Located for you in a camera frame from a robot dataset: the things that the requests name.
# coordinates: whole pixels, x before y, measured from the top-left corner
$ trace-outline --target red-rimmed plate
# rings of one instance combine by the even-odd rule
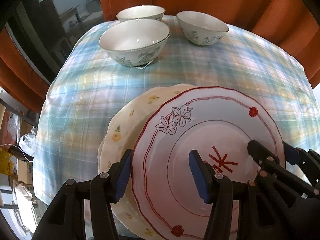
[[[258,165],[247,152],[256,140],[285,166],[275,122],[254,99],[221,87],[187,90],[162,105],[146,123],[132,158],[132,190],[139,210],[163,238],[203,239],[212,205],[199,197],[188,155],[198,150],[231,180],[254,179]],[[234,203],[231,234],[237,230]]]

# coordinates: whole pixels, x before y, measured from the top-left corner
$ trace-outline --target cream floral plate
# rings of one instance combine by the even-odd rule
[[[108,132],[98,149],[99,172],[108,171],[120,161],[124,151],[133,149],[146,121],[166,101],[194,88],[188,84],[152,88],[129,102],[110,121]],[[112,204],[116,217],[134,234],[150,240],[162,239],[142,217],[132,194],[131,178],[119,203]]]

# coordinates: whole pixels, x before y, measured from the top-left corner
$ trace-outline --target bowl rim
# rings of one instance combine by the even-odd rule
[[[102,38],[103,34],[105,34],[108,30],[111,30],[113,27],[118,26],[119,24],[124,24],[124,23],[130,22],[130,21],[141,21],[141,20],[156,21],[156,22],[160,22],[160,23],[166,25],[166,26],[168,27],[168,30],[169,30],[168,35],[167,35],[165,38],[163,38],[162,40],[160,40],[160,41],[158,41],[158,42],[156,42],[156,43],[153,43],[153,44],[150,44],[150,45],[148,45],[148,46],[141,47],[141,48],[136,48],[136,49],[114,50],[114,49],[105,49],[104,47],[101,46],[101,44],[100,44],[101,38]],[[101,36],[100,36],[100,38],[99,38],[99,46],[100,46],[100,48],[102,48],[103,50],[106,50],[106,51],[111,51],[111,52],[130,52],[130,51],[137,51],[137,50],[140,50],[140,49],[149,48],[149,47],[151,47],[151,46],[154,46],[154,45],[159,44],[160,42],[166,40],[166,39],[169,38],[169,36],[170,36],[170,28],[169,28],[169,26],[168,26],[167,24],[165,24],[165,23],[163,23],[163,22],[161,22],[161,21],[157,21],[157,20],[153,20],[153,19],[134,19],[134,20],[129,20],[129,21],[125,21],[125,22],[118,23],[117,25],[114,25],[114,26],[112,26],[111,28],[105,30],[105,31],[103,32],[103,34],[101,34]]]
[[[152,5],[152,4],[143,4],[143,5],[132,6],[132,7],[129,7],[129,8],[126,8],[126,9],[121,10],[120,12],[117,13],[116,18],[119,20],[119,17],[118,17],[119,14],[120,14],[121,12],[127,10],[127,9],[132,9],[132,8],[136,8],[136,7],[145,7],[145,6],[158,7],[158,8],[161,8],[161,9],[163,10],[163,12],[157,13],[157,14],[151,14],[151,15],[149,15],[149,16],[145,16],[145,17],[141,17],[141,18],[137,18],[137,17],[135,17],[135,18],[123,18],[123,17],[120,17],[120,19],[130,19],[130,20],[144,19],[144,18],[146,18],[146,17],[152,17],[152,16],[156,16],[156,15],[159,15],[159,14],[164,14],[164,12],[165,12],[165,9],[164,9],[163,7],[161,7],[161,6]]]
[[[188,22],[183,21],[183,20],[181,20],[181,19],[179,18],[179,13],[183,13],[183,12],[195,12],[195,13],[204,14],[204,15],[206,15],[206,16],[213,17],[213,18],[219,20],[220,22],[222,22],[223,24],[225,24],[226,27],[228,28],[228,30],[225,31],[225,32],[214,31],[214,30],[210,30],[210,29],[207,29],[207,28],[204,28],[204,27],[200,27],[200,26],[198,26],[198,25],[194,25],[194,24],[188,23]],[[182,11],[182,12],[179,12],[179,13],[177,13],[177,15],[176,15],[176,17],[178,18],[178,20],[179,20],[179,21],[182,21],[182,22],[184,22],[184,23],[186,23],[186,24],[189,24],[189,25],[191,25],[191,26],[196,26],[196,27],[198,27],[198,28],[200,28],[200,29],[203,29],[203,30],[206,30],[206,31],[209,31],[209,32],[218,32],[218,33],[227,33],[227,32],[230,30],[230,29],[229,29],[229,26],[228,26],[225,22],[223,22],[222,20],[220,20],[220,19],[218,19],[218,18],[216,18],[216,17],[214,17],[214,16],[212,16],[212,15],[210,15],[210,14],[206,14],[206,13],[202,13],[202,12],[197,12],[197,11]]]

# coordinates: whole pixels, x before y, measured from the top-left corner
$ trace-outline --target red flower decoration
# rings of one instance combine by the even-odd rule
[[[258,112],[258,109],[257,109],[255,106],[250,107],[249,115],[250,115],[251,117],[256,117],[258,113],[259,113],[259,112]]]
[[[171,234],[173,234],[176,237],[182,236],[183,232],[184,232],[184,230],[183,230],[182,226],[180,226],[180,225],[174,226],[171,230]]]

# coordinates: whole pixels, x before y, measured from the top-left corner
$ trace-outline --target stacked plates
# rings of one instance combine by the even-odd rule
[[[188,154],[196,149],[216,172],[247,182],[259,171],[247,152],[253,139],[285,166],[278,128],[254,99],[235,90],[185,84],[145,92],[111,120],[99,148],[99,172],[134,148],[132,181],[112,206],[114,214],[145,239],[203,239],[212,205],[198,195]],[[231,239],[237,223],[234,202]]]

